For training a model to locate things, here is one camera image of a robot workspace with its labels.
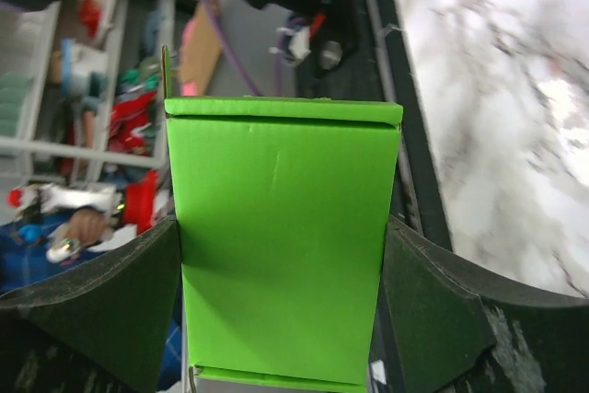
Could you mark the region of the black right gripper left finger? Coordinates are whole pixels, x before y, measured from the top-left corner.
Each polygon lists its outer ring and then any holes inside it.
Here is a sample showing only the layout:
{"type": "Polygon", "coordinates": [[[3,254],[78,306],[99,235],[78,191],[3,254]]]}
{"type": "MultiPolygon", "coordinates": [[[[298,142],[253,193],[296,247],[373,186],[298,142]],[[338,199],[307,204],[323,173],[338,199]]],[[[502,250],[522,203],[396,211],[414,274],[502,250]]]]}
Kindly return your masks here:
{"type": "Polygon", "coordinates": [[[154,392],[179,285],[177,221],[1,298],[4,392],[154,392]]]}

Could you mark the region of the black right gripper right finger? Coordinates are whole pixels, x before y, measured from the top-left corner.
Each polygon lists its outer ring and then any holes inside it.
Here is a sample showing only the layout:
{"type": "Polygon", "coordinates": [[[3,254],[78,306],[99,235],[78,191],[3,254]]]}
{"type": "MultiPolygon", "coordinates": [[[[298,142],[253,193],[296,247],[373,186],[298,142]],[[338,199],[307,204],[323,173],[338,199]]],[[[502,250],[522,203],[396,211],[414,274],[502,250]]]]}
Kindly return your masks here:
{"type": "Polygon", "coordinates": [[[379,351],[389,392],[584,392],[588,303],[490,272],[390,219],[379,351]]]}

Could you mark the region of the green paper box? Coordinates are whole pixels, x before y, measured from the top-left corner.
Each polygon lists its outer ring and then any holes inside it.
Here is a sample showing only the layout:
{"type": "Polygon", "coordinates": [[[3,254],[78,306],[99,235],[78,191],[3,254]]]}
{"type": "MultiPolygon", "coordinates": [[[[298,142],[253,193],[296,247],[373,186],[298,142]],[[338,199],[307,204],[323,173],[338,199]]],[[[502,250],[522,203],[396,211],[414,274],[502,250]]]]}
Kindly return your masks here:
{"type": "Polygon", "coordinates": [[[328,98],[166,97],[188,364],[362,392],[399,133],[328,98]]]}

